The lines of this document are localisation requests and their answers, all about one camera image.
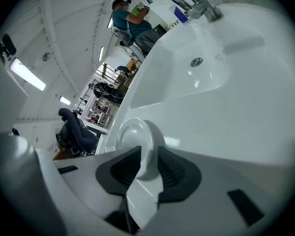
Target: sink basin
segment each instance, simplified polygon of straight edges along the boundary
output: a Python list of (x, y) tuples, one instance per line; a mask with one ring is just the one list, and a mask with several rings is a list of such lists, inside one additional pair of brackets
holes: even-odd
[[(222, 7), (227, 11), (222, 19), (214, 23), (206, 22), (205, 17), (192, 20), (173, 28), (158, 41), (152, 55), (149, 55), (152, 58), (145, 61), (148, 69), (134, 94), (131, 108), (218, 89), (227, 83), (235, 70), (251, 73), (250, 69), (253, 69), (255, 75), (264, 74), (263, 81), (271, 80), (271, 73), (277, 73), (276, 76), (284, 81), (287, 76), (290, 77), (289, 61), (295, 64), (295, 59), (286, 57), (283, 48), (289, 46), (295, 49), (295, 40), (290, 38), (291, 25), (280, 22), (289, 34), (275, 32), (266, 23), (256, 22), (250, 16), (266, 14), (269, 10), (260, 7), (258, 11), (257, 6), (251, 8), (243, 4), (240, 6), (241, 14), (238, 5)], [(284, 21), (280, 14), (276, 16), (275, 20)], [(203, 62), (192, 67), (191, 61), (195, 58), (202, 58)]]
[[(227, 81), (229, 69), (219, 55), (223, 48), (212, 36), (205, 35), (199, 24), (190, 22), (172, 31), (160, 40), (132, 100), (132, 108), (214, 90)], [(202, 58), (203, 62), (192, 67), (196, 58)]]
[[(219, 20), (190, 20), (157, 41), (121, 104), (108, 147), (136, 117), (153, 125), (156, 146), (295, 165), (295, 27), (254, 5), (217, 9)], [(203, 62), (192, 67), (196, 58)]]

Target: black chair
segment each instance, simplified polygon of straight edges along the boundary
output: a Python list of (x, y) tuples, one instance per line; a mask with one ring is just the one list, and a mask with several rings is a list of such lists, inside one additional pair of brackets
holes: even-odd
[(58, 112), (62, 120), (65, 121), (67, 130), (66, 140), (80, 151), (92, 152), (96, 149), (99, 138), (85, 128), (84, 123), (77, 118), (75, 112), (61, 108)]

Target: white ceiling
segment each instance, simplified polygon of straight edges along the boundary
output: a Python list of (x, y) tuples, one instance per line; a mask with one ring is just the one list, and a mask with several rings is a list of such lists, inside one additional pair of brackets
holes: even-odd
[[(114, 0), (21, 0), (7, 17), (0, 38), (8, 33), (18, 57), (45, 84), (40, 91), (15, 75), (29, 98), (17, 123), (54, 121), (66, 107), (60, 96), (74, 103), (116, 40), (107, 25)], [(46, 62), (45, 52), (52, 55)]]

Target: fluorescent light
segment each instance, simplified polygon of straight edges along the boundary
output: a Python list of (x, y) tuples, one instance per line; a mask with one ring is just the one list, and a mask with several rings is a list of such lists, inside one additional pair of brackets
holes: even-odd
[(61, 101), (61, 102), (63, 102), (64, 104), (67, 104), (67, 105), (70, 105), (71, 104), (71, 101), (68, 101), (66, 98), (64, 98), (64, 97), (60, 97), (60, 100), (59, 101)]
[(112, 25), (113, 25), (113, 19), (111, 18), (110, 21), (109, 21), (109, 24), (108, 24), (107, 28), (110, 28)]
[(32, 84), (34, 87), (43, 91), (45, 89), (46, 84), (43, 83), (39, 78), (37, 78), (31, 71), (29, 71), (26, 66), (20, 62), (18, 58), (15, 58), (10, 64), (10, 69), (19, 75), (23, 80)]
[(103, 58), (103, 52), (104, 52), (104, 47), (102, 47), (100, 49), (100, 54), (99, 54), (99, 60), (98, 61), (101, 61), (102, 60), (102, 58)]

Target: person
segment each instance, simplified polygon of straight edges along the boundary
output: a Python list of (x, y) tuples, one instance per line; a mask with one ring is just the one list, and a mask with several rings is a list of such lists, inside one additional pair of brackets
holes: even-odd
[(130, 73), (130, 71), (128, 70), (128, 67), (123, 66), (123, 65), (120, 65), (120, 66), (118, 66), (118, 67), (115, 69), (115, 72), (117, 72), (118, 70), (119, 70), (119, 71), (124, 71), (126, 77), (129, 78), (128, 73)]
[(93, 90), (94, 86), (95, 86), (95, 83), (89, 83), (88, 88)]
[(113, 2), (113, 22), (114, 25), (121, 29), (127, 30), (127, 21), (129, 22), (129, 30), (135, 43), (144, 53), (149, 53), (159, 35), (152, 29), (151, 24), (144, 20), (148, 14), (148, 8), (141, 10), (139, 15), (134, 15), (128, 11), (129, 3), (124, 0), (115, 0)]

